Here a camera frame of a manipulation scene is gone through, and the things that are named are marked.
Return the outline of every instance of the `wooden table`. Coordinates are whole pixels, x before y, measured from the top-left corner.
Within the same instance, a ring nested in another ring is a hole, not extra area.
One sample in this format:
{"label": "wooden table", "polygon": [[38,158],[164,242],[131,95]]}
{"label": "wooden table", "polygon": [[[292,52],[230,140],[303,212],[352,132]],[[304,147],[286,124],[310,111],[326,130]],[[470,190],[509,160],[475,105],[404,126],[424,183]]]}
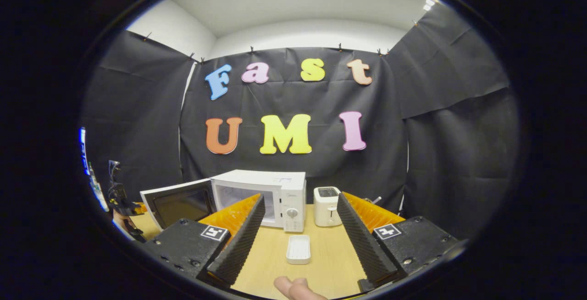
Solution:
{"label": "wooden table", "polygon": [[[264,298],[287,300],[273,286],[276,277],[287,276],[291,280],[306,277],[314,292],[329,299],[360,292],[358,280],[366,276],[344,227],[318,227],[314,223],[314,205],[307,205],[306,209],[303,233],[285,233],[283,229],[270,227],[259,228],[233,289]],[[147,240],[159,233],[148,214],[132,217],[132,221],[143,230]],[[310,236],[310,263],[288,264],[285,252],[289,236],[300,234]]]}

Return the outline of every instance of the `black cloth backdrop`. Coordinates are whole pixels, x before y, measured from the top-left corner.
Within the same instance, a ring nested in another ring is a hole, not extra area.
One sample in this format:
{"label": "black cloth backdrop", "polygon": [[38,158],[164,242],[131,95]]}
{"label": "black cloth backdrop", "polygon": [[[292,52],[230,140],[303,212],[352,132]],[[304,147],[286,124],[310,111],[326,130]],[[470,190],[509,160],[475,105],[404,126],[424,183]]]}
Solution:
{"label": "black cloth backdrop", "polygon": [[[301,62],[320,58],[326,76],[300,78]],[[354,81],[346,63],[369,64],[373,83]],[[270,66],[266,83],[244,83],[252,62]],[[228,92],[210,100],[204,78],[229,64]],[[405,193],[407,216],[423,215],[456,237],[471,237],[505,193],[516,155],[517,109],[497,58],[457,14],[436,4],[386,56],[326,48],[273,49],[197,64],[164,45],[130,32],[114,42],[96,69],[82,125],[88,160],[107,188],[107,160],[123,165],[128,196],[211,177],[236,168],[305,171],[308,201],[314,187],[333,185],[362,198],[382,196],[397,212]],[[344,151],[339,114],[359,111],[367,147]],[[261,154],[262,116],[288,126],[308,114],[312,152]],[[206,120],[240,117],[238,145],[227,155],[210,152]],[[178,133],[180,127],[180,154]],[[409,171],[407,170],[409,151]]]}
{"label": "black cloth backdrop", "polygon": [[[306,82],[300,77],[302,61],[320,58],[325,78]],[[354,81],[347,62],[361,59],[369,64],[369,85]],[[241,75],[252,62],[270,66],[266,83],[245,83]],[[229,64],[228,92],[210,100],[204,78]],[[295,48],[255,51],[216,58],[196,66],[182,110],[182,165],[184,181],[211,177],[234,169],[260,171],[305,171],[308,201],[313,189],[335,186],[361,198],[383,197],[383,206],[397,211],[402,198],[407,168],[407,141],[398,109],[391,70],[382,57],[365,51],[325,48]],[[344,151],[345,134],[339,114],[359,111],[361,137],[367,147]],[[312,152],[288,151],[262,154],[265,126],[263,116],[277,115],[285,127],[296,114],[308,114],[308,139]],[[226,119],[240,117],[238,145],[227,155],[206,147],[206,120],[220,118],[219,142],[228,140]]]}
{"label": "black cloth backdrop", "polygon": [[182,182],[178,125],[193,61],[123,32],[99,62],[84,98],[86,155],[106,195],[108,160],[121,163],[131,200],[139,191]]}
{"label": "black cloth backdrop", "polygon": [[503,199],[518,150],[505,71],[474,28],[439,4],[387,61],[407,125],[405,214],[471,237]]}

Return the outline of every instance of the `white soap dish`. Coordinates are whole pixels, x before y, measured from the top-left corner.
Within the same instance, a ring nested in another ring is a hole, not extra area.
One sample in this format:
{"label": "white soap dish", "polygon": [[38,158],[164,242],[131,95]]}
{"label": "white soap dish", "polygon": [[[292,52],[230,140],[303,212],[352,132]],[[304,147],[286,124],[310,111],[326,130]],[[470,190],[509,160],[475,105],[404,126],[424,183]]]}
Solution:
{"label": "white soap dish", "polygon": [[308,264],[310,262],[310,236],[290,236],[288,242],[288,252],[285,256],[288,259],[288,264]]}

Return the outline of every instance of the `white toaster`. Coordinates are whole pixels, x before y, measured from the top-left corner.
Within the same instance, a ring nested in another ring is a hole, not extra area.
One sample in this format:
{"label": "white toaster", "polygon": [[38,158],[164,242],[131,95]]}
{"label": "white toaster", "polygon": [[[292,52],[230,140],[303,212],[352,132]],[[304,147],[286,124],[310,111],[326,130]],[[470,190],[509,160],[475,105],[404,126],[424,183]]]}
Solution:
{"label": "white toaster", "polygon": [[340,190],[335,187],[318,187],[314,189],[314,221],[319,227],[340,225],[336,206]]}

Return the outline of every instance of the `microwave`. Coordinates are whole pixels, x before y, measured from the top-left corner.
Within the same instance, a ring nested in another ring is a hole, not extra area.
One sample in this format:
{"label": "microwave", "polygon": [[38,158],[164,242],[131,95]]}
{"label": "microwave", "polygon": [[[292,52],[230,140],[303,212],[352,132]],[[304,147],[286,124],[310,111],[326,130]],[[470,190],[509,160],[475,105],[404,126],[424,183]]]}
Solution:
{"label": "microwave", "polygon": [[163,230],[180,218],[199,220],[261,193],[265,216],[261,225],[289,233],[304,231],[306,173],[233,170],[211,178],[141,191],[147,212]]}

